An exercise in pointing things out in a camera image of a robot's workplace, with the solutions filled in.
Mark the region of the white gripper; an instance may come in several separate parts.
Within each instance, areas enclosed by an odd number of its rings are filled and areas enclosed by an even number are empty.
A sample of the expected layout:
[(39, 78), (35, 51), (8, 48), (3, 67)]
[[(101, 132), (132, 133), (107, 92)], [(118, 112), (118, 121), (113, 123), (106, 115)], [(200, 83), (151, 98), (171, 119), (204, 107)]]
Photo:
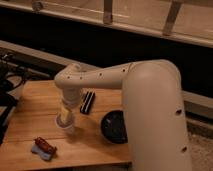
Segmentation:
[[(64, 89), (62, 91), (62, 102), (69, 108), (76, 107), (81, 101), (81, 89)], [(71, 111), (62, 106), (60, 111), (60, 118), (62, 122), (67, 122), (71, 116)]]

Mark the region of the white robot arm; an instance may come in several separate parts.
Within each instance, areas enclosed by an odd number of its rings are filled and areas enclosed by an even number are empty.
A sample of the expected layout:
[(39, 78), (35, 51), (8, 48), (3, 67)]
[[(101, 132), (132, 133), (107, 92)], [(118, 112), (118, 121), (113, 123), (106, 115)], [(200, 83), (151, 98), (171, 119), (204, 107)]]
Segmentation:
[(132, 171), (192, 171), (177, 67), (168, 60), (131, 62), (83, 72), (70, 64), (54, 78), (74, 108), (83, 88), (120, 89)]

